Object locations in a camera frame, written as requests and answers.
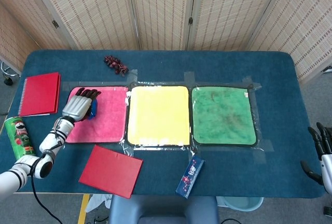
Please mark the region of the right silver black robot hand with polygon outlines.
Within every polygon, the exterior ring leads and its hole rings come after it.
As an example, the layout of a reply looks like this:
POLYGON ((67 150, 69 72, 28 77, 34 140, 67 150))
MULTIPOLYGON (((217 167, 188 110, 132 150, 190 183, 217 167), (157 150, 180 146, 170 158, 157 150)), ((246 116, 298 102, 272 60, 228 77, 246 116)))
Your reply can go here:
POLYGON ((312 127, 308 127, 311 134, 318 160, 321 167, 321 175, 315 173, 306 161, 301 160, 300 164, 304 173, 319 185, 325 188, 325 191, 331 194, 331 127, 325 127, 320 122, 316 123, 319 133, 312 127))

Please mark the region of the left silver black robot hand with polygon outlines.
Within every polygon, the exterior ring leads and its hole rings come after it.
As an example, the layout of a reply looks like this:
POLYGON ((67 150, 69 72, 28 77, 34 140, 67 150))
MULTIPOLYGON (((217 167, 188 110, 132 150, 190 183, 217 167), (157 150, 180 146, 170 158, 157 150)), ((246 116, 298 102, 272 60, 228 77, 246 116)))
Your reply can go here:
POLYGON ((101 94, 97 89, 79 88, 62 110, 62 117, 72 123, 91 119, 96 115, 96 98, 101 94))

